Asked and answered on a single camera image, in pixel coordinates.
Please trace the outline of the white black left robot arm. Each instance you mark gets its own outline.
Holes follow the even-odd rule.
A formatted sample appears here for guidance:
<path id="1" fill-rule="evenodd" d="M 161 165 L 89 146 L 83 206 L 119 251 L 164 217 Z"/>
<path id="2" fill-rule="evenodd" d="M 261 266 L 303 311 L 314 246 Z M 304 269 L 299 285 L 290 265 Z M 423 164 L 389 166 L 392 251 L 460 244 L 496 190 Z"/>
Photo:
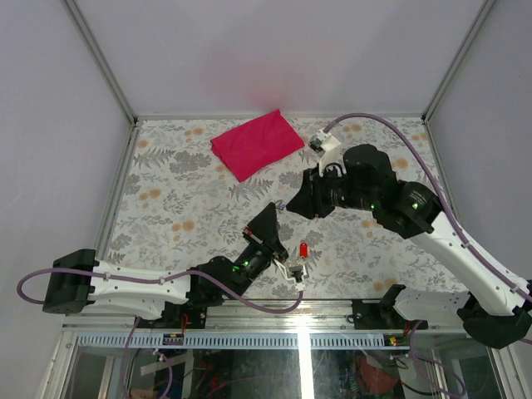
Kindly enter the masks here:
<path id="1" fill-rule="evenodd" d="M 181 320 L 181 306 L 215 307 L 243 297 L 271 264 L 288 257 L 273 203 L 247 223 L 243 237 L 247 246 L 236 260 L 215 256 L 179 273 L 123 268 L 97 259 L 93 249 L 79 249 L 54 261 L 42 310 L 67 315 L 93 306 L 172 328 Z"/>

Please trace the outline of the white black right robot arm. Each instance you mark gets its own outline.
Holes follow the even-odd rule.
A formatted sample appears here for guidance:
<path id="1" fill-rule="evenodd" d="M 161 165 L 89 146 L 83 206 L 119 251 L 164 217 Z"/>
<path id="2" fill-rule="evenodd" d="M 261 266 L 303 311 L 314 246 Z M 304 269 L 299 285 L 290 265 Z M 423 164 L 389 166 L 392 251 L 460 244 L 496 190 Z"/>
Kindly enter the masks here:
<path id="1" fill-rule="evenodd" d="M 306 219 L 325 218 L 336 208 L 365 210 L 386 230 L 408 239 L 444 265 L 466 290 L 460 293 L 416 291 L 394 284 L 382 297 L 379 318 L 389 328 L 405 321 L 463 328 L 477 342 L 501 349 L 525 338 L 531 305 L 519 295 L 530 282 L 500 263 L 452 225 L 441 201 L 428 187 L 398 180 L 386 153 L 373 145 L 348 149 L 341 165 L 303 172 L 298 193 L 287 210 Z"/>

